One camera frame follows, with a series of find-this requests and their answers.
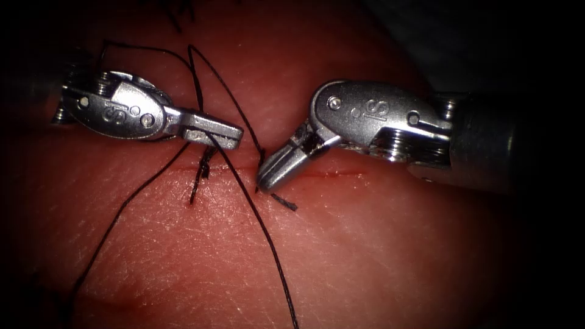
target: cut suture end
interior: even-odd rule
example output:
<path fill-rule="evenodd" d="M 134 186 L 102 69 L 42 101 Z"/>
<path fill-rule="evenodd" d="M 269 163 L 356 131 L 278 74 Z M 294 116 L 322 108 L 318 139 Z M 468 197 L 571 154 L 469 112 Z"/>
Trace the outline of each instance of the cut suture end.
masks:
<path fill-rule="evenodd" d="M 286 208 L 289 208 L 292 211 L 297 211 L 297 209 L 299 209 L 299 207 L 296 204 L 286 201 L 285 199 L 276 195 L 276 193 L 272 193 L 271 196 L 272 198 L 274 198 L 274 200 L 278 201 L 281 205 L 285 206 Z"/>

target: skin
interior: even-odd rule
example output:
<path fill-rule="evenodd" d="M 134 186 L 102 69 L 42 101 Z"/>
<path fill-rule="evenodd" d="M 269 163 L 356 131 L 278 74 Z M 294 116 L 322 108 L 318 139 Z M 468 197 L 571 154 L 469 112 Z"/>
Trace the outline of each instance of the skin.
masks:
<path fill-rule="evenodd" d="M 352 2 L 195 3 L 194 23 L 179 16 L 183 34 L 155 4 L 104 7 L 81 20 L 84 46 L 97 53 L 108 38 L 186 57 L 187 44 L 195 45 L 268 154 L 305 119 L 325 81 L 428 92 L 400 48 Z M 219 82 L 196 63 L 205 111 L 244 127 Z M 138 74 L 177 106 L 196 107 L 189 71 L 167 55 L 113 49 L 105 68 Z M 122 202 L 183 143 L 51 126 L 56 97 L 27 107 L 30 129 L 2 145 L 13 155 L 3 178 L 11 191 L 3 198 L 11 310 L 41 327 L 57 322 L 55 300 L 65 298 Z M 203 149 L 191 145 L 123 212 L 76 298 L 74 327 L 292 327 L 266 239 L 220 156 L 189 205 Z M 253 193 L 258 153 L 249 133 L 227 153 Z M 466 327 L 487 315 L 507 282 L 503 266 L 515 249 L 502 198 L 425 183 L 404 165 L 346 150 L 332 150 L 278 194 L 299 209 L 263 193 L 252 198 L 301 328 Z"/>

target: black suture thread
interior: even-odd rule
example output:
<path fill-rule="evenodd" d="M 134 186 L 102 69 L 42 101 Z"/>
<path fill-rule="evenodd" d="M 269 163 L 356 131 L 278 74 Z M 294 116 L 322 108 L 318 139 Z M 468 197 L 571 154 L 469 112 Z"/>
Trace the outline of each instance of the black suture thread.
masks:
<path fill-rule="evenodd" d="M 264 163 L 264 157 L 266 156 L 266 150 L 260 146 L 260 142 L 258 142 L 258 138 L 256 137 L 256 134 L 254 133 L 254 129 L 252 128 L 252 125 L 250 124 L 250 122 L 248 121 L 248 118 L 244 114 L 244 111 L 242 111 L 242 108 L 239 106 L 238 101 L 236 101 L 236 97 L 234 97 L 234 95 L 232 94 L 232 91 L 230 90 L 230 88 L 228 88 L 227 84 L 224 82 L 224 79 L 221 78 L 221 76 L 219 75 L 217 70 L 215 70 L 213 65 L 211 65 L 211 63 L 207 60 L 207 58 L 205 56 L 203 56 L 203 53 L 201 53 L 201 51 L 199 51 L 197 48 L 195 48 L 192 44 L 190 44 L 187 47 L 187 51 L 189 52 L 190 59 L 192 58 L 191 51 L 193 51 L 205 62 L 205 64 L 207 64 L 207 66 L 211 69 L 211 71 L 213 72 L 215 77 L 219 80 L 219 83 L 221 83 L 221 85 L 224 87 L 227 94 L 232 99 L 232 102 L 236 106 L 236 109 L 238 110 L 240 117 L 242 117 L 244 124 L 246 125 L 246 127 L 248 128 L 248 131 L 250 132 L 250 136 L 252 136 L 252 141 L 254 141 L 254 146 L 256 147 L 256 150 L 260 154 L 260 159 L 258 160 L 258 168 L 260 168 L 260 166 Z M 254 193 L 258 193 L 258 187 L 256 187 L 254 189 Z"/>
<path fill-rule="evenodd" d="M 63 317 L 64 317 L 64 322 L 66 324 L 70 324 L 71 323 L 71 319 L 72 319 L 72 315 L 73 315 L 73 303 L 75 301 L 75 297 L 77 295 L 77 293 L 79 292 L 79 289 L 81 288 L 81 285 L 83 284 L 83 282 L 85 281 L 85 279 L 87 278 L 88 273 L 91 270 L 91 267 L 93 265 L 93 263 L 96 261 L 96 258 L 98 257 L 98 254 L 100 252 L 100 250 L 102 249 L 102 247 L 104 246 L 104 243 L 106 241 L 106 239 L 108 238 L 108 236 L 110 235 L 110 232 L 112 231 L 112 229 L 114 228 L 114 226 L 116 225 L 116 223 L 118 222 L 118 219 L 120 217 L 120 215 L 122 214 L 122 210 L 125 209 L 126 206 L 128 206 L 128 203 L 130 203 L 130 201 L 134 200 L 134 198 L 140 193 L 142 192 L 143 189 L 145 189 L 148 185 L 150 185 L 155 179 L 158 178 L 158 176 L 160 176 L 162 173 L 164 173 L 172 164 L 173 162 L 175 162 L 180 156 L 181 154 L 183 154 L 183 152 L 185 151 L 185 149 L 190 145 L 189 142 L 185 143 L 181 149 L 173 156 L 172 159 L 170 159 L 166 165 L 164 165 L 159 171 L 157 171 L 156 174 L 154 174 L 152 177 L 150 177 L 149 179 L 147 179 L 142 185 L 140 185 L 140 187 L 138 187 L 120 206 L 120 208 L 118 209 L 118 212 L 116 213 L 116 216 L 114 216 L 114 219 L 112 220 L 112 222 L 110 223 L 110 226 L 108 226 L 108 229 L 105 231 L 101 241 L 99 241 L 99 244 L 97 245 L 96 250 L 94 251 L 93 255 L 91 256 L 90 262 L 87 264 L 87 266 L 85 267 L 85 270 L 83 271 L 83 273 L 79 276 L 79 278 L 77 278 L 71 292 L 69 293 L 69 297 L 67 298 L 66 302 L 65 302 L 65 309 L 63 310 Z"/>
<path fill-rule="evenodd" d="M 176 52 L 173 52 L 173 51 L 170 51 L 167 49 L 163 49 L 163 48 L 158 48 L 158 47 L 136 46 L 134 44 L 127 44 L 127 43 L 122 43 L 122 42 L 117 42 L 117 41 L 104 40 L 104 46 L 102 48 L 102 52 L 100 54 L 98 63 L 101 63 L 101 61 L 103 60 L 108 46 L 116 46 L 116 47 L 127 48 L 127 49 L 141 49 L 141 50 L 148 50 L 148 51 L 157 51 L 157 52 L 161 52 L 164 54 L 169 54 L 169 55 L 175 57 L 176 59 L 180 60 L 181 63 L 183 63 L 189 69 L 189 71 L 191 72 L 191 75 L 193 76 L 193 84 L 195 85 L 195 96 L 197 97 L 197 105 L 199 106 L 200 111 L 203 110 L 203 91 L 201 90 L 201 83 L 199 82 L 199 78 L 197 77 L 197 73 L 195 72 L 195 67 L 190 65 L 189 62 L 186 61 L 181 55 L 178 55 Z"/>
<path fill-rule="evenodd" d="M 234 168 L 232 162 L 227 157 L 227 154 L 225 154 L 225 151 L 221 148 L 218 141 L 216 141 L 215 138 L 213 138 L 213 136 L 210 133 L 205 132 L 205 134 L 207 135 L 207 138 L 209 138 L 213 142 L 213 144 L 215 144 L 215 148 L 217 148 L 217 150 L 219 151 L 221 156 L 224 158 L 225 163 L 230 168 L 230 171 L 232 172 L 234 178 L 236 178 L 236 181 L 238 182 L 239 188 L 242 190 L 242 193 L 244 193 L 244 196 L 246 197 L 246 200 L 248 201 L 250 208 L 254 212 L 254 216 L 256 216 L 256 219 L 258 220 L 258 223 L 260 224 L 260 227 L 262 228 L 262 232 L 264 233 L 264 236 L 266 237 L 266 240 L 268 241 L 268 245 L 270 246 L 272 256 L 274 257 L 274 261 L 276 262 L 276 267 L 278 269 L 278 275 L 280 276 L 280 282 L 282 283 L 282 288 L 285 291 L 286 303 L 288 304 L 288 309 L 291 312 L 292 326 L 294 329 L 299 329 L 299 323 L 297 321 L 297 316 L 294 312 L 294 306 L 293 306 L 293 300 L 291 298 L 291 293 L 288 289 L 288 285 L 286 284 L 285 273 L 282 271 L 282 266 L 280 265 L 278 253 L 276 252 L 276 247 L 274 247 L 274 242 L 272 242 L 272 238 L 270 237 L 270 233 L 268 233 L 268 229 L 264 225 L 264 221 L 262 220 L 262 217 L 260 217 L 260 213 L 258 212 L 258 209 L 256 209 L 256 205 L 254 204 L 254 201 L 252 201 L 250 194 L 248 193 L 246 187 L 244 186 L 244 182 L 242 182 L 242 179 L 239 177 L 238 172 L 236 171 L 236 168 Z"/>
<path fill-rule="evenodd" d="M 297 209 L 299 209 L 299 207 L 292 203 L 292 202 L 288 202 L 285 199 L 279 197 L 278 195 L 276 195 L 276 193 L 272 193 L 270 195 L 274 200 L 278 201 L 281 205 L 285 206 L 286 208 L 289 208 L 292 211 L 297 211 Z"/>
<path fill-rule="evenodd" d="M 232 92 L 229 90 L 229 88 L 227 87 L 227 85 L 225 84 L 225 82 L 223 81 L 223 79 L 221 78 L 221 76 L 218 74 L 218 72 L 211 65 L 211 63 L 193 45 L 190 44 L 188 46 L 188 48 L 187 48 L 188 52 L 190 53 L 190 63 L 187 63 L 183 57 L 179 56 L 175 52 L 168 51 L 166 49 L 155 48 L 155 47 L 145 47 L 145 46 L 133 46 L 133 45 L 125 44 L 125 43 L 118 43 L 118 42 L 115 42 L 115 41 L 104 40 L 104 48 L 102 50 L 101 57 L 99 59 L 100 60 L 100 62 L 99 62 L 100 64 L 101 64 L 101 60 L 104 58 L 104 55 L 105 55 L 105 52 L 106 52 L 106 48 L 107 48 L 108 45 L 118 46 L 118 47 L 121 47 L 121 48 L 131 48 L 131 49 L 143 49 L 143 50 L 150 50 L 150 51 L 159 51 L 159 52 L 162 52 L 162 53 L 165 53 L 165 54 L 170 54 L 170 55 L 174 56 L 175 58 L 179 59 L 183 64 L 185 64 L 189 68 L 189 70 L 191 71 L 191 73 L 193 75 L 193 80 L 194 80 L 194 83 L 195 83 L 196 91 L 199 91 L 202 94 L 202 92 L 200 91 L 199 80 L 197 79 L 197 76 L 196 76 L 196 73 L 195 73 L 193 58 L 192 58 L 192 55 L 191 55 L 191 53 L 190 53 L 189 50 L 192 50 L 195 53 L 197 53 L 199 55 L 199 57 L 213 71 L 213 73 L 218 78 L 218 80 L 220 81 L 220 83 L 222 84 L 222 86 L 225 88 L 226 92 L 228 92 L 230 98 L 232 99 L 232 102 L 234 103 L 234 105 L 238 109 L 238 112 L 240 113 L 242 119 L 246 123 L 247 128 L 250 130 L 250 134 L 252 135 L 252 139 L 254 140 L 254 144 L 255 144 L 258 152 L 260 153 L 260 163 L 259 163 L 258 166 L 260 166 L 262 164 L 262 162 L 264 160 L 265 150 L 260 147 L 260 144 L 258 143 L 258 140 L 257 140 L 257 138 L 256 138 L 256 136 L 254 134 L 254 130 L 252 129 L 252 126 L 248 122 L 248 120 L 247 120 L 244 112 L 242 111 L 241 107 L 239 106 L 239 103 L 236 101 L 236 99 L 233 96 Z M 203 101 L 202 100 L 203 100 L 202 95 L 201 95 L 201 97 L 199 97 L 199 95 L 197 95 L 197 102 L 200 103 L 200 110 L 203 110 Z M 291 298 L 291 294 L 290 294 L 290 291 L 288 289 L 288 285 L 286 283 L 286 278 L 285 278 L 284 272 L 282 270 L 282 266 L 280 264 L 280 260 L 278 258 L 278 254 L 276 252 L 276 248 L 274 247 L 274 243 L 272 242 L 272 238 L 270 237 L 270 234 L 268 233 L 268 230 L 267 230 L 266 226 L 264 225 L 264 222 L 262 221 L 262 218 L 260 217 L 260 214 L 259 214 L 258 210 L 256 209 L 256 206 L 255 206 L 254 202 L 252 201 L 252 198 L 250 197 L 249 193 L 247 192 L 246 187 L 244 186 L 244 183 L 240 179 L 240 177 L 239 177 L 238 173 L 236 172 L 235 168 L 233 167 L 231 161 L 227 157 L 227 154 L 225 154 L 225 152 L 223 151 L 223 149 L 221 149 L 221 147 L 218 144 L 218 142 L 208 132 L 205 132 L 205 134 L 212 140 L 213 144 L 216 146 L 216 148 L 218 149 L 218 151 L 221 153 L 222 157 L 224 158 L 224 160 L 228 164 L 228 167 L 230 168 L 232 174 L 236 178 L 236 181 L 238 182 L 239 187 L 241 188 L 242 192 L 244 193 L 244 195 L 245 195 L 245 197 L 246 197 L 246 199 L 248 201 L 248 204 L 250 205 L 252 211 L 254 212 L 254 215 L 256 215 L 256 219 L 258 220 L 258 223 L 260 224 L 260 227 L 262 228 L 262 232 L 264 233 L 264 236 L 266 237 L 266 239 L 268 241 L 268 244 L 269 244 L 269 246 L 271 248 L 271 252 L 272 252 L 272 255 L 274 257 L 274 260 L 275 260 L 275 263 L 276 263 L 276 266 L 277 266 L 277 269 L 278 269 L 278 274 L 280 276 L 280 281 L 282 282 L 282 286 L 283 286 L 283 289 L 284 289 L 284 292 L 285 292 L 286 302 L 287 302 L 289 311 L 291 313 L 292 325 L 293 325 L 294 329 L 298 329 L 299 324 L 298 324 L 298 321 L 297 321 L 297 318 L 296 318 L 296 314 L 294 312 L 293 300 Z M 70 309 L 73 308 L 73 301 L 71 301 L 71 306 L 69 308 Z"/>
<path fill-rule="evenodd" d="M 246 125 L 246 127 L 248 128 L 248 131 L 250 132 L 250 135 L 252 136 L 252 140 L 254 141 L 254 146 L 256 147 L 256 150 L 258 150 L 258 152 L 262 152 L 262 147 L 260 147 L 260 143 L 258 142 L 258 138 L 256 138 L 256 134 L 254 133 L 254 129 L 250 125 L 250 122 L 248 121 L 248 118 L 246 117 L 246 115 L 242 111 L 242 108 L 239 106 L 238 101 L 236 101 L 236 98 L 233 96 L 232 91 L 225 84 L 224 79 L 221 78 L 221 76 L 219 75 L 217 70 L 215 70 L 215 68 L 213 67 L 213 65 L 211 65 L 211 63 L 207 60 L 207 58 L 205 58 L 205 56 L 203 56 L 203 54 L 199 50 L 197 50 L 197 48 L 195 48 L 192 44 L 187 46 L 187 51 L 189 51 L 190 57 L 191 57 L 191 51 L 195 52 L 205 62 L 205 64 L 207 64 L 207 66 L 211 69 L 211 71 L 215 75 L 215 78 L 217 78 L 219 80 L 219 83 L 221 83 L 221 85 L 224 87 L 227 94 L 232 99 L 232 102 L 236 106 L 236 109 L 238 110 L 239 115 L 242 117 L 242 120 L 244 120 L 244 124 Z"/>
<path fill-rule="evenodd" d="M 199 187 L 199 180 L 201 178 L 209 179 L 209 161 L 211 158 L 217 153 L 217 149 L 215 147 L 207 147 L 201 156 L 201 160 L 199 160 L 199 168 L 197 169 L 197 174 L 195 175 L 195 184 L 193 184 L 193 190 L 191 191 L 191 197 L 189 198 L 189 204 L 193 204 L 193 200 L 195 200 L 195 194 L 197 193 L 197 188 Z"/>

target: silver metal instrument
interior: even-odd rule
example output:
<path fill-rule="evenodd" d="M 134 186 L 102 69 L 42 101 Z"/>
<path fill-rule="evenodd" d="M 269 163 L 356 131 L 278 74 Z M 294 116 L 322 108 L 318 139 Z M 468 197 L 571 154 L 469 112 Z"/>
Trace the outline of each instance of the silver metal instrument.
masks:
<path fill-rule="evenodd" d="M 452 113 L 444 114 L 387 83 L 325 83 L 311 98 L 307 120 L 259 168 L 257 185 L 265 192 L 279 188 L 331 147 L 448 166 Z"/>
<path fill-rule="evenodd" d="M 119 71 L 66 79 L 53 122 L 70 123 L 71 118 L 97 133 L 126 140 L 181 136 L 213 146 L 209 133 L 222 148 L 236 149 L 243 134 L 227 121 L 173 106 L 152 83 Z"/>

